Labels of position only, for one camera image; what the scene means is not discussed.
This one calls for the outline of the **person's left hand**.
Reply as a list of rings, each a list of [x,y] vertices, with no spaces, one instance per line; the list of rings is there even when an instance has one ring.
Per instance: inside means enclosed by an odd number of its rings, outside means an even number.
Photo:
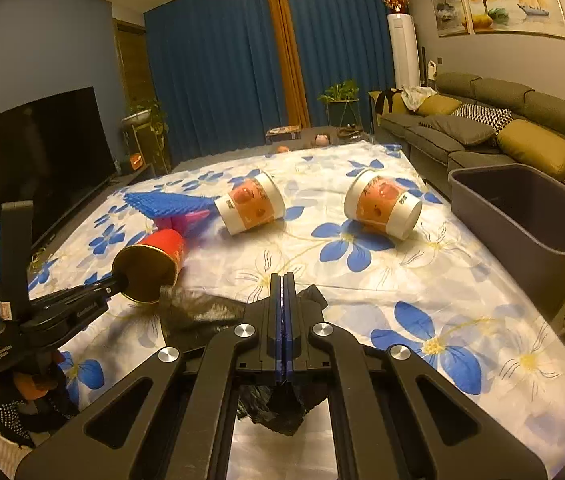
[[[64,356],[59,350],[50,354],[51,362],[42,372],[30,374],[23,370],[16,370],[12,374],[13,385],[16,386],[20,396],[27,401],[41,399],[49,391],[64,388],[66,386],[66,375],[60,365],[64,362]]]

